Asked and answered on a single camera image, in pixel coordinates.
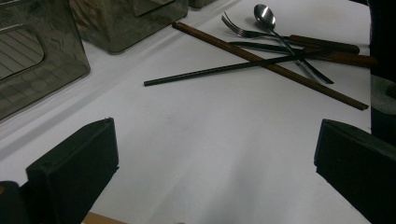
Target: wooden chopstick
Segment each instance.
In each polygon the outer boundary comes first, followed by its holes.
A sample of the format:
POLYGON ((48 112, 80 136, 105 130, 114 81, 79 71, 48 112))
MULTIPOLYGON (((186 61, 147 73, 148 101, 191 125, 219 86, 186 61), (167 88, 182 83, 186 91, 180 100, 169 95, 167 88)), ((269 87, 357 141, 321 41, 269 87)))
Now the wooden chopstick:
MULTIPOLYGON (((214 45, 214 46, 216 46, 216 47, 218 47, 220 49, 224 49, 224 50, 226 50, 226 51, 228 51, 228 52, 230 52, 230 53, 232 53, 232 54, 234 54, 236 56, 239 56, 239 57, 241 57, 243 59, 246 59, 248 61, 257 62, 257 61, 260 61, 260 60, 264 60, 264 58, 261 58, 261 57, 255 55, 255 54, 253 54, 253 53, 250 53, 250 52, 248 52, 246 50, 243 50, 243 49, 240 49, 240 48, 238 48, 236 46, 233 46, 233 45, 231 45, 231 44, 229 44, 229 43, 227 43, 227 42, 225 42, 225 41, 223 41, 221 39, 218 39, 218 38, 214 37, 213 35, 206 34, 206 33, 202 32, 202 31, 197 30, 197 29, 195 29, 193 27, 190 27, 189 25, 184 24, 184 23, 182 23, 180 21, 176 21, 176 22, 172 23, 172 27, 174 27, 175 29, 177 29, 177 30, 179 30, 179 31, 181 31, 183 33, 186 33, 188 35, 192 35, 192 36, 194 36, 194 37, 196 37, 198 39, 201 39, 201 40, 205 41, 206 43, 214 45)), ((355 100, 353 98, 350 98, 349 96, 346 96, 346 95, 344 95, 344 94, 342 94, 342 93, 340 93, 338 91, 334 91, 334 90, 332 90, 330 88, 327 88, 327 87, 325 87, 323 85, 320 85, 319 83, 317 83, 317 82, 315 82, 315 81, 313 81, 313 80, 311 80, 309 78, 302 77, 302 76, 300 76, 300 75, 298 75, 298 74, 296 74, 296 73, 294 73, 294 72, 292 72, 292 71, 290 71, 290 70, 288 70, 288 69, 286 69, 286 68, 284 68, 282 66, 279 66, 279 65, 276 65, 276 64, 271 64, 271 65, 267 65, 267 66, 264 66, 264 67, 269 69, 269 70, 271 70, 271 71, 273 71, 273 72, 275 72, 275 73, 278 73, 282 77, 286 77, 288 79, 291 79, 291 80, 293 80, 295 82, 298 82, 298 83, 300 83, 300 84, 302 84, 302 85, 304 85, 304 86, 306 86, 306 87, 308 87, 308 88, 310 88, 312 90, 321 92, 321 93, 323 93, 323 94, 325 94, 327 96, 332 97, 335 100, 338 100, 338 101, 340 101, 340 102, 342 102, 344 104, 347 104, 347 105, 350 105, 352 107, 355 107, 355 108, 357 108, 359 110, 364 110, 364 109, 367 109, 369 107, 368 105, 366 105, 366 104, 364 104, 362 102, 359 102, 359 101, 357 101, 357 100, 355 100)))

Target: black chopstick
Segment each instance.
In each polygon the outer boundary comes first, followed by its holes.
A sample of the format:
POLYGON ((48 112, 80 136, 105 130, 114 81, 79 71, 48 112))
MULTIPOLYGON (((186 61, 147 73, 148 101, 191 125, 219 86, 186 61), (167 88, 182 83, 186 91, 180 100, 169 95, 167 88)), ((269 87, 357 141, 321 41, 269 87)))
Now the black chopstick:
POLYGON ((270 64, 274 64, 274 63, 284 63, 284 62, 289 62, 289 61, 295 61, 298 59, 303 59, 303 58, 307 58, 307 57, 318 56, 318 55, 328 54, 328 53, 330 53, 329 50, 322 49, 322 50, 317 50, 317 51, 308 52, 308 53, 300 53, 300 54, 292 55, 292 56, 260 60, 260 61, 253 62, 253 63, 237 63, 237 64, 216 67, 216 68, 210 68, 210 69, 206 69, 206 70, 186 73, 186 74, 172 76, 172 77, 163 77, 163 78, 153 79, 150 81, 145 81, 144 85, 145 86, 153 86, 153 85, 163 84, 163 83, 167 83, 167 82, 174 82, 174 81, 179 81, 179 80, 194 78, 194 77, 209 76, 209 75, 214 75, 214 74, 220 73, 220 72, 228 72, 228 71, 232 71, 232 70, 249 68, 249 67, 254 67, 254 66, 267 66, 270 64))

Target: white table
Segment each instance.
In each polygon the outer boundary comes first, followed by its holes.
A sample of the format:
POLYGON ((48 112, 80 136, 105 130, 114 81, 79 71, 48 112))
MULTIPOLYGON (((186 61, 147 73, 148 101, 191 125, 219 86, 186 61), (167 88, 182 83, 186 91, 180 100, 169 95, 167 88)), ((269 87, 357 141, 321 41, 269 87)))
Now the white table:
MULTIPOLYGON (((369 9, 347 0, 218 0, 181 21, 240 40, 220 15, 256 29, 259 3, 274 11, 282 35, 356 44, 368 54, 369 9)), ((112 117, 120 169, 93 212, 143 224, 368 223, 316 174, 313 160, 323 119, 370 132, 370 109, 263 68, 144 87, 154 78, 245 62, 170 26, 117 56, 84 47, 87 77, 1 123, 1 180, 22 185, 29 164, 85 124, 112 117)), ((370 104, 369 69, 310 62, 335 82, 332 89, 370 104)), ((295 63, 282 65, 302 74, 295 63)))

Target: knife handle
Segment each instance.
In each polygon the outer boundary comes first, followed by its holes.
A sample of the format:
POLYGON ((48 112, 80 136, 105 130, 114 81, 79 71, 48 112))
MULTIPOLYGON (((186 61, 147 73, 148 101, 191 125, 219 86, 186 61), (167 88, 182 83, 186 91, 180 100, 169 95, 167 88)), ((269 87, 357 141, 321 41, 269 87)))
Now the knife handle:
POLYGON ((302 47, 317 47, 322 49, 332 49, 341 52, 347 52, 351 54, 359 54, 361 51, 358 46, 344 44, 339 42, 333 42, 330 40, 321 40, 311 37, 305 37, 300 35, 291 35, 289 41, 293 42, 294 45, 302 47))
MULTIPOLYGON (((312 52, 315 50, 318 49, 309 47, 304 48, 304 52, 312 52)), ((345 53, 340 51, 332 51, 330 54, 320 55, 315 58, 325 62, 342 63, 366 68, 372 68, 378 65, 378 60, 375 57, 345 53)))

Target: spoon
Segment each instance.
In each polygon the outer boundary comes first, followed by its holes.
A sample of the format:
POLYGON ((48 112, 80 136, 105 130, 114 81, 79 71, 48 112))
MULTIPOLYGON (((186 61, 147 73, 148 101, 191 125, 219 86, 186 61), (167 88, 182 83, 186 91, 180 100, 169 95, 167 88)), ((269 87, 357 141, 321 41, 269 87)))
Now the spoon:
MULTIPOLYGON (((265 5, 258 4, 257 6, 254 7, 254 16, 256 17, 256 20, 267 30, 272 32, 281 42, 282 44, 288 49, 288 51, 292 55, 296 55, 294 50, 291 48, 291 46, 285 41, 285 39, 279 35, 277 32, 274 31, 275 25, 276 25, 276 19, 274 16, 274 13, 271 11, 271 9, 265 5)), ((333 84, 334 82, 325 77, 323 74, 319 72, 318 69, 316 69, 314 66, 312 66, 309 62, 307 62, 305 59, 299 60, 301 65, 308 71, 310 71, 312 74, 314 74, 317 78, 322 80, 324 83, 327 84, 333 84)))

